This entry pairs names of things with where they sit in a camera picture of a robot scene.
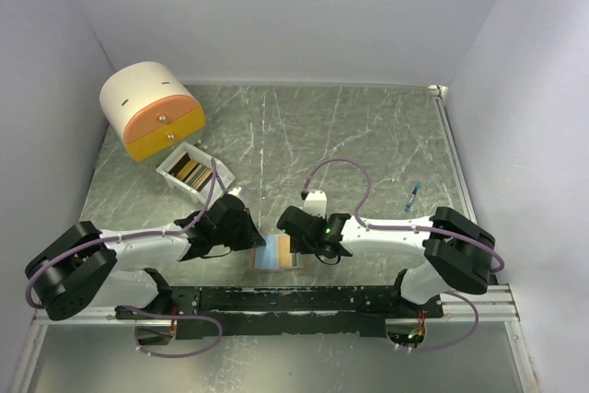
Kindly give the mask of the gold black-stripe credit card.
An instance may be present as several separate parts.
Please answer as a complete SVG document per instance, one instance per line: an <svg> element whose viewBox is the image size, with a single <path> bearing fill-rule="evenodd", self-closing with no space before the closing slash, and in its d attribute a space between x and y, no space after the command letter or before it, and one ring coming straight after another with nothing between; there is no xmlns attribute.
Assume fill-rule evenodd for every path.
<svg viewBox="0 0 589 393"><path fill-rule="evenodd" d="M278 237L278 268L280 270L301 269L304 267L304 257L298 252L291 251L291 238Z"/></svg>

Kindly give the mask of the pink blue card holder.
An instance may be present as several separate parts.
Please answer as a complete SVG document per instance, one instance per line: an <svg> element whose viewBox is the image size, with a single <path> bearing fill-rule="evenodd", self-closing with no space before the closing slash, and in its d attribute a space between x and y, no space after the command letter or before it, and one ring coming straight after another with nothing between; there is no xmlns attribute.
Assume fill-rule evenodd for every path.
<svg viewBox="0 0 589 393"><path fill-rule="evenodd" d="M252 260L251 265L254 271L257 272L288 272L288 271L298 271L305 268L305 259L304 259L304 267L301 269L291 269L291 270L280 270L278 268L278 237L279 236L287 236L286 234L282 235L263 235L262 238L265 241L265 244L262 246L255 247L252 251Z"/></svg>

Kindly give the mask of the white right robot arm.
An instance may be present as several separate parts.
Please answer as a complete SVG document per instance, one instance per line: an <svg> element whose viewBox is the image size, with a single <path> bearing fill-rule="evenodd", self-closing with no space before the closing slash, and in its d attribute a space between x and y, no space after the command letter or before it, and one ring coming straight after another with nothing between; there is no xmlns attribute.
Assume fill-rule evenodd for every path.
<svg viewBox="0 0 589 393"><path fill-rule="evenodd" d="M491 276L504 262L494 237L464 215L438 207L430 217L371 220L349 214L321 217L288 207L277 227L301 254L339 262L358 253L406 254L422 259L400 273L390 296L392 310L412 316L431 298L450 290L469 295L487 293Z"/></svg>

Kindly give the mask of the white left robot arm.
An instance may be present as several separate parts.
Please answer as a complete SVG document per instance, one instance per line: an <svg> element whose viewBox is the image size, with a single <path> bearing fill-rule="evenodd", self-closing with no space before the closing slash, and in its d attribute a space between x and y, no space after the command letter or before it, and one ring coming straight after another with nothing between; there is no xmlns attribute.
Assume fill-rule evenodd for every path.
<svg viewBox="0 0 589 393"><path fill-rule="evenodd" d="M156 265L205 259L217 246L238 252L264 243L249 209L233 194L147 231L115 232L79 222L27 265L25 297L53 321L98 306L132 306L150 318L162 318L177 308Z"/></svg>

